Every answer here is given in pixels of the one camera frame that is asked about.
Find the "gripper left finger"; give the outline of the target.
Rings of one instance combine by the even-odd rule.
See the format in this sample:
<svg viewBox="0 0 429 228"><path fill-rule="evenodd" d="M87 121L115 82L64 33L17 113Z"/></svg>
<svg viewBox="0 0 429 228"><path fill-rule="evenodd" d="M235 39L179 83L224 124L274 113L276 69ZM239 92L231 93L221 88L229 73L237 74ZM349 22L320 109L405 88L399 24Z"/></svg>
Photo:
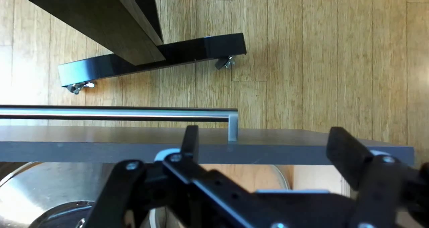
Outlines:
<svg viewBox="0 0 429 228"><path fill-rule="evenodd" d="M222 173L202 168L199 128L187 126L179 152L145 164L116 163L83 228L141 228L168 208L187 228L273 228L279 214Z"/></svg>

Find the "grey drawer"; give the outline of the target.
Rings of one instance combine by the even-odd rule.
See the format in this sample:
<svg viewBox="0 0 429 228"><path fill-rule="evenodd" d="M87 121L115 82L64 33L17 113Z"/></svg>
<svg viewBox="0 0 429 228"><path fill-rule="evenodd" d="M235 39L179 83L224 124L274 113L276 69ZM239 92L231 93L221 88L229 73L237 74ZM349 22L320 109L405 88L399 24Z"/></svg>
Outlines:
<svg viewBox="0 0 429 228"><path fill-rule="evenodd" d="M237 141L228 141L227 129L198 129L199 150L195 161L201 167L215 163L332 164L326 155L328 134L238 129ZM186 128L0 126L0 162L116 164L141 160L152 164L179 152L185 131ZM362 144L374 155L395 157L394 154L376 153L371 146ZM249 193L267 200L279 214L279 224L273 228L350 228L348 223L356 200L320 189ZM83 228L96 201L84 220L73 223L77 224L75 228Z"/></svg>

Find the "dark table with black wheeled base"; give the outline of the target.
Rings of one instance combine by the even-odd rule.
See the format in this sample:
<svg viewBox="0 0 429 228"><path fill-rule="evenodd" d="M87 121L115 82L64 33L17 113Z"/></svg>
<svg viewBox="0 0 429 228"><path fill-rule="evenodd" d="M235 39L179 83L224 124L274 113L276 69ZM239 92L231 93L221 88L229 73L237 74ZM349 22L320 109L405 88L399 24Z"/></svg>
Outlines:
<svg viewBox="0 0 429 228"><path fill-rule="evenodd" d="M156 0L28 1L112 51L58 67L61 85L76 95L98 79L210 60L228 68L247 53L242 33L165 44Z"/></svg>

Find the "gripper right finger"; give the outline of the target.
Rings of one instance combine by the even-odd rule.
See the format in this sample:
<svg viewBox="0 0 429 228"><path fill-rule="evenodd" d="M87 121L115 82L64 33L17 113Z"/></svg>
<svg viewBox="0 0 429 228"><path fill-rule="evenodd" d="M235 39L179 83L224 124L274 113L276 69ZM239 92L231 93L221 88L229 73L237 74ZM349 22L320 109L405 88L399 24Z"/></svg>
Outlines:
<svg viewBox="0 0 429 228"><path fill-rule="evenodd" d="M374 155L342 127L330 129L326 155L358 192L350 228L399 228L398 209L429 228L429 162L414 169L392 155Z"/></svg>

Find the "stainless steel pot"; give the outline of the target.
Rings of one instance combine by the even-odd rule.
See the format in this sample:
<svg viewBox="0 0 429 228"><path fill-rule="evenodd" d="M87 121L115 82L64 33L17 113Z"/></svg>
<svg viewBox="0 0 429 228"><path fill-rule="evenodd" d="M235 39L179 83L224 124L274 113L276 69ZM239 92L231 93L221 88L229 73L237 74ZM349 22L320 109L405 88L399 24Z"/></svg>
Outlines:
<svg viewBox="0 0 429 228"><path fill-rule="evenodd" d="M0 228L75 228L96 201L114 163L0 162ZM203 164L248 191L290 189L289 167ZM184 228L167 208L151 210L140 228Z"/></svg>

